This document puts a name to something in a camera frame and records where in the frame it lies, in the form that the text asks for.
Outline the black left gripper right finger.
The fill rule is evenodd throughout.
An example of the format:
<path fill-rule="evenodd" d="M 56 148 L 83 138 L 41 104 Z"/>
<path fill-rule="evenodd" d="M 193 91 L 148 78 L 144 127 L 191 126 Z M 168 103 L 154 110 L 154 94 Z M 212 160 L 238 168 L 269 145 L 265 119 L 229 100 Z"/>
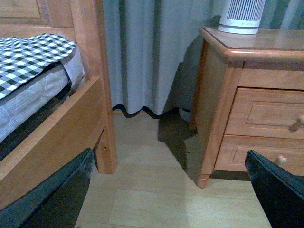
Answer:
<path fill-rule="evenodd" d="M 304 226 L 304 181 L 254 150 L 245 167 L 254 192 L 273 228 Z"/>

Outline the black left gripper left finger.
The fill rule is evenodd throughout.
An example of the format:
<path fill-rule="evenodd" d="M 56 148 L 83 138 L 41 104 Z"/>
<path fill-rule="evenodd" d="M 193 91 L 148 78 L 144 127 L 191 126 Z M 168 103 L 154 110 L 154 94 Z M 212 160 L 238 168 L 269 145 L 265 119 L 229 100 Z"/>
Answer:
<path fill-rule="evenodd" d="M 84 203 L 94 152 L 86 149 L 0 211 L 2 228 L 73 228 Z"/>

